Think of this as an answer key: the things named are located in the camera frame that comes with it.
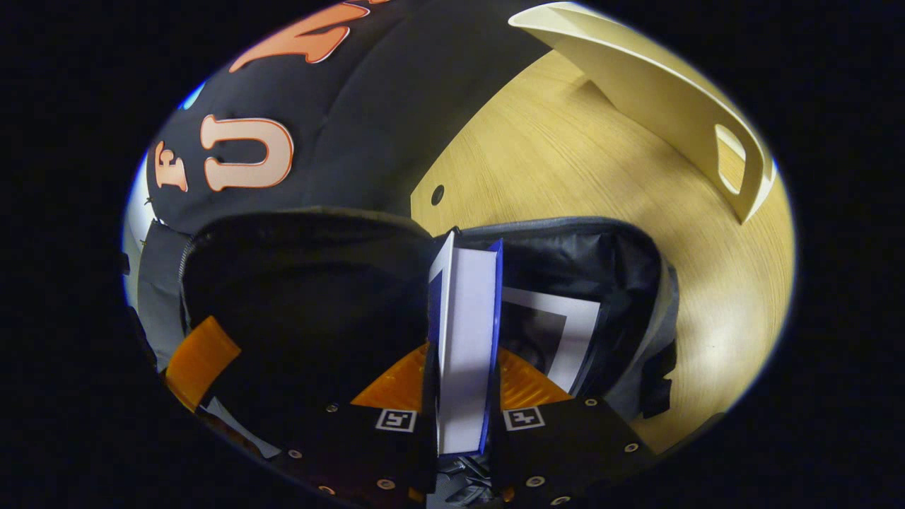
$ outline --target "white plastic part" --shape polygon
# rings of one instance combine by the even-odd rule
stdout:
[[[732,102],[682,59],[572,2],[532,7],[509,23],[560,52],[620,112],[676,148],[717,188],[739,222],[750,219],[763,203],[776,177],[767,144]],[[738,143],[729,145],[745,160],[738,192],[719,173],[717,125],[735,136]]]

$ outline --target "hole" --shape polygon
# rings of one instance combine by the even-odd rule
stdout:
[[[726,126],[717,124],[716,133],[719,178],[737,195],[745,175],[745,148]]]
[[[431,196],[431,205],[437,205],[440,203],[440,200],[443,199],[443,184],[437,186],[437,189],[433,190],[433,195]]]

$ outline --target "gray fabric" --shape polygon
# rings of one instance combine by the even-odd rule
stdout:
[[[229,411],[220,403],[220,401],[214,397],[211,398],[211,402],[207,404],[207,407],[203,407],[205,411],[211,415],[215,415],[220,418],[227,426],[236,430],[239,435],[242,435],[245,438],[248,438],[253,444],[258,447],[258,450],[261,451],[261,455],[267,459],[270,459],[274,456],[277,456],[280,452],[282,452],[277,447],[274,447],[267,442],[264,442],[260,438],[256,437],[252,434],[251,431],[245,429],[245,426],[239,424],[237,420],[233,417]]]
[[[644,363],[675,340],[676,318],[679,316],[679,279],[675,268],[662,262],[662,277],[653,305],[651,320],[644,338],[635,352],[629,369],[604,395],[604,401],[625,422],[641,413],[641,384]]]
[[[163,371],[186,337],[179,320],[179,262],[188,235],[151,223],[138,267],[138,318]]]
[[[442,458],[438,460],[439,473],[436,478],[436,491],[432,494],[428,494],[427,509],[456,509],[464,506],[472,507],[481,503],[481,494],[486,495],[483,497],[485,500],[487,496],[492,496],[486,488],[482,487],[480,484],[472,483],[468,479],[468,477],[473,477],[475,479],[487,478],[490,457],[484,455],[468,456],[468,458],[471,460],[470,462],[465,459],[451,458]],[[460,496],[453,499],[458,501],[458,504],[446,502],[446,499],[452,497],[456,492],[459,492],[469,485],[472,485],[472,488],[470,489],[474,490],[473,492],[466,490],[465,493],[470,493],[469,497],[463,499],[465,495],[460,494]]]
[[[141,251],[138,249],[138,241],[132,235],[132,228],[129,225],[122,229],[122,252],[129,257],[129,275],[122,276],[126,302],[136,311],[141,312],[138,307],[138,261],[141,259]]]

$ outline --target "orange letter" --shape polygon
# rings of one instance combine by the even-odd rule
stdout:
[[[264,144],[267,155],[257,164],[224,164],[205,160],[207,185],[214,191],[224,187],[271,187],[287,175],[292,166],[292,137],[280,123],[268,119],[217,120],[208,115],[201,122],[201,146],[207,150],[217,141],[255,139]]]
[[[178,186],[183,192],[188,190],[186,183],[186,167],[182,164],[182,158],[176,158],[176,164],[170,164],[173,160],[173,150],[164,150],[164,142],[157,144],[154,150],[154,175],[157,177],[157,187]]]
[[[348,35],[348,27],[338,26],[323,34],[304,34],[332,24],[365,17],[368,13],[370,11],[359,5],[333,5],[264,39],[233,62],[229,72],[238,71],[252,60],[281,54],[304,54],[305,62],[320,62],[342,43]]]

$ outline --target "zipper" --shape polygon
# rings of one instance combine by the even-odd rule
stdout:
[[[192,317],[189,316],[188,306],[186,305],[186,287],[182,281],[183,274],[186,273],[186,261],[188,260],[188,257],[192,255],[192,253],[198,250],[199,245],[209,245],[213,239],[214,234],[212,232],[208,232],[202,235],[193,235],[188,239],[186,247],[182,250],[182,257],[179,259],[179,302],[182,305],[182,312],[180,314],[183,314],[185,316],[185,327],[188,327],[192,323]]]
[[[558,234],[558,233],[597,233],[601,226],[618,226],[644,240],[653,241],[641,228],[620,219],[599,216],[553,217],[503,223],[500,225],[477,226],[461,231],[463,238],[493,237],[500,234]]]

